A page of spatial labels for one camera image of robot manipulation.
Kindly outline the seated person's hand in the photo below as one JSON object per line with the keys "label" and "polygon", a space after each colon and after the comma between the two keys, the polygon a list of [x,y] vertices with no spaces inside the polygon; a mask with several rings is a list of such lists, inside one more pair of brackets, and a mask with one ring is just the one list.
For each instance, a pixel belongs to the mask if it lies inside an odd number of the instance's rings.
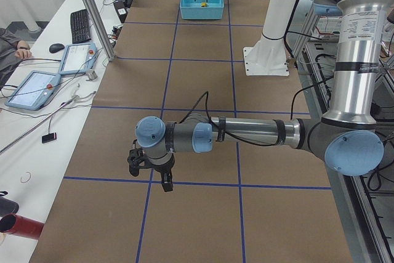
{"label": "seated person's hand", "polygon": [[32,54],[30,51],[30,45],[26,41],[19,41],[16,45],[17,50],[15,56],[21,60],[29,59]]}

